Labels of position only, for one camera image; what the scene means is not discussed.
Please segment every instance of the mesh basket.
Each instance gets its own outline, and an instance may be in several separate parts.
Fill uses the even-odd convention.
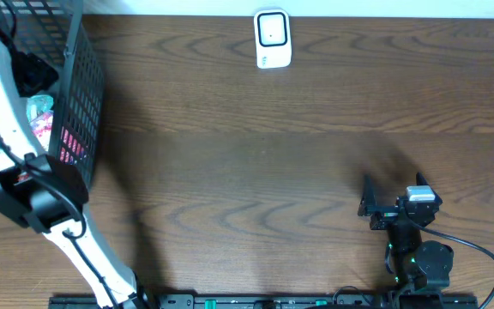
[[[81,24],[82,0],[9,1],[15,12],[16,47],[43,58],[59,73],[49,94],[54,116],[48,152],[75,164],[91,185],[104,77]],[[11,14],[0,2],[0,27]]]

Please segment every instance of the white wall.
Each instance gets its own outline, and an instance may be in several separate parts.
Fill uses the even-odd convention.
[[[84,0],[88,14],[494,18],[494,0]]]

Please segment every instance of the green led light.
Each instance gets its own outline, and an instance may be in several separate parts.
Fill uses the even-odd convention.
[[[205,309],[216,309],[216,300],[205,300]]]

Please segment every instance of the white plug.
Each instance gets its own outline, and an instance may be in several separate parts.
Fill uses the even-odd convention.
[[[282,9],[255,15],[256,65],[261,69],[286,67],[291,63],[289,15]]]

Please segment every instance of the white device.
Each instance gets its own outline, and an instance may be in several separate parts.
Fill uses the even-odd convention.
[[[431,202],[436,199],[436,194],[429,185],[412,185],[406,188],[409,201]]]
[[[8,48],[0,40],[0,135],[10,146],[14,155],[23,158],[25,154],[42,155],[45,150],[37,137],[32,133],[26,117],[26,102],[18,94],[11,67],[11,57]],[[14,163],[0,149],[0,171],[12,167]],[[99,232],[88,211],[88,205],[83,206],[83,216],[87,224],[84,236],[77,240],[77,245],[93,267],[105,278],[112,297],[119,304],[126,302],[132,294],[136,294],[137,285],[135,274],[117,257]],[[101,282],[88,268],[78,251],[69,239],[63,236],[63,231],[78,234],[81,223],[68,219],[51,227],[50,233],[44,236],[57,245],[68,256],[74,266],[81,272],[94,291],[98,305],[101,308],[111,307],[109,294]]]
[[[289,15],[282,9],[255,15],[256,65],[261,69],[286,67],[291,63],[292,42]]]

